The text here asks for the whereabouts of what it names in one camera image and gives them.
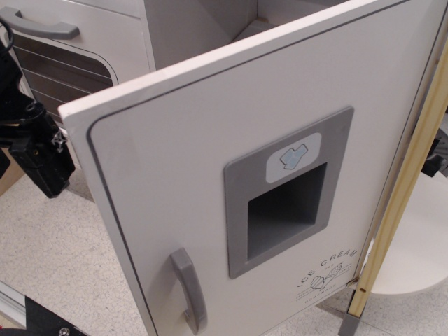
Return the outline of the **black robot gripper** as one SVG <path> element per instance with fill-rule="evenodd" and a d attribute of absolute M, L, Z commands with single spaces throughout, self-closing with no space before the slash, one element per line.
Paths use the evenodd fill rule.
<path fill-rule="evenodd" d="M 54 198 L 69 185 L 74 162 L 67 139 L 45 106 L 20 91 L 22 72 L 9 49 L 1 45 L 1 145 L 12 144 L 8 151 L 25 174 Z M 10 165 L 0 150 L 0 179 Z"/>

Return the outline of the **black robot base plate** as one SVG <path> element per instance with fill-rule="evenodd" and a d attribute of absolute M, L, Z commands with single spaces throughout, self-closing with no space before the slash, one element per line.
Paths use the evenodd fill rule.
<path fill-rule="evenodd" d="M 12 301 L 6 303 L 11 313 L 17 313 L 22 322 L 24 318 L 24 329 L 21 328 L 1 328 L 1 335 L 13 336 L 41 336 L 41 335 L 77 335 L 86 336 L 81 329 L 66 321 L 55 313 L 46 309 L 44 306 L 35 302 L 29 297 L 24 297 L 24 303 Z"/>

